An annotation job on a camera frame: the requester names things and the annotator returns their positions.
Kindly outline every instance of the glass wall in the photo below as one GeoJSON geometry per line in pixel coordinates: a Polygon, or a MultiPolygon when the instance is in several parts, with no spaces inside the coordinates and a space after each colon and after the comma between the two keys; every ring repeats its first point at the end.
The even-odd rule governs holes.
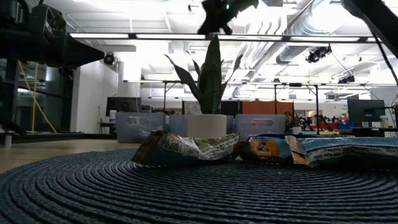
{"type": "MultiPolygon", "coordinates": [[[[31,131],[33,127],[35,132],[53,131],[51,125],[57,132],[69,131],[73,86],[70,78],[59,74],[57,68],[49,68],[45,65],[39,65],[36,72],[36,64],[33,62],[24,63],[23,72],[18,65],[14,74],[11,72],[6,74],[6,68],[2,68],[2,65],[10,67],[10,63],[7,65],[6,60],[1,61],[0,72],[4,69],[2,77],[7,87],[5,88],[7,102],[15,101],[14,122],[16,124],[26,131],[31,131]],[[15,78],[18,78],[16,98],[13,97],[15,78]],[[34,106],[32,94],[35,85],[38,105],[34,106]]],[[[4,107],[2,111],[12,114],[10,106],[4,107]]]]}

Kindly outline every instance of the ceiling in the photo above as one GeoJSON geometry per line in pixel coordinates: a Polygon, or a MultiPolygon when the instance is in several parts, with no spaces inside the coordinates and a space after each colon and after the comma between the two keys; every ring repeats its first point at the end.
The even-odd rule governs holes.
{"type": "MultiPolygon", "coordinates": [[[[27,0],[34,6],[38,0],[27,0]]],[[[310,0],[284,0],[283,7],[267,7],[261,2],[258,9],[248,9],[233,19],[229,25],[234,34],[283,34],[292,19],[310,2],[310,0]]],[[[395,13],[398,13],[398,2],[386,0],[395,13]]],[[[179,33],[195,34],[205,18],[199,0],[45,0],[45,4],[63,12],[70,32],[138,32],[138,33],[179,33]]],[[[312,26],[329,29],[330,35],[370,35],[365,23],[346,11],[330,8],[309,14],[304,11],[302,17],[311,17],[312,26]]],[[[136,58],[142,66],[145,79],[175,80],[173,67],[164,57],[177,50],[188,50],[192,57],[201,63],[205,57],[207,41],[184,41],[183,49],[173,49],[171,41],[160,40],[91,40],[85,43],[96,47],[112,49],[112,47],[134,45],[136,58]]],[[[244,54],[241,68],[232,75],[232,80],[270,82],[275,77],[282,82],[323,82],[337,83],[340,77],[347,76],[348,69],[354,71],[359,82],[392,82],[390,78],[375,78],[375,71],[383,64],[380,51],[375,44],[332,44],[333,55],[327,55],[318,63],[308,63],[305,57],[308,49],[300,51],[288,64],[277,65],[275,55],[271,54],[276,47],[272,43],[221,42],[221,58],[224,60],[223,75],[231,76],[231,65],[239,54],[244,54]]],[[[185,59],[187,67],[193,70],[188,55],[185,59]]],[[[261,86],[238,87],[227,91],[260,91],[261,86]]]]}

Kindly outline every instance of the potted plant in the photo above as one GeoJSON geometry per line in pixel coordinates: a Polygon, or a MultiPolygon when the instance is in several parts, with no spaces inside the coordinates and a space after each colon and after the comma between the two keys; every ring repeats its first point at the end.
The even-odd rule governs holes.
{"type": "MultiPolygon", "coordinates": [[[[173,64],[181,83],[188,85],[191,89],[203,113],[188,116],[188,137],[209,139],[226,135],[226,116],[217,113],[219,113],[219,105],[229,80],[222,83],[221,64],[223,62],[217,35],[212,38],[207,49],[205,63],[201,67],[192,59],[198,74],[197,84],[188,71],[176,65],[168,55],[166,57],[173,64]]],[[[235,60],[233,72],[239,68],[241,59],[242,55],[235,60]]]]}

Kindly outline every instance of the white flower pot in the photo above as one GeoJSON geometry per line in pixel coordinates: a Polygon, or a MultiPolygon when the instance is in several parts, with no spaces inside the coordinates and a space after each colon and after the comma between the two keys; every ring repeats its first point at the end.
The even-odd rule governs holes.
{"type": "Polygon", "coordinates": [[[226,135],[226,116],[220,114],[193,114],[188,116],[188,137],[214,139],[226,135]]]}

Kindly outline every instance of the round rug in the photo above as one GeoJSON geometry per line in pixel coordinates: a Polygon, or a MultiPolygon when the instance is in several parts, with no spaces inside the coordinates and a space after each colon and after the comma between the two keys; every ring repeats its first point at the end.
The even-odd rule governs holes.
{"type": "Polygon", "coordinates": [[[230,162],[137,168],[89,152],[0,176],[0,223],[398,222],[395,172],[230,162]]]}

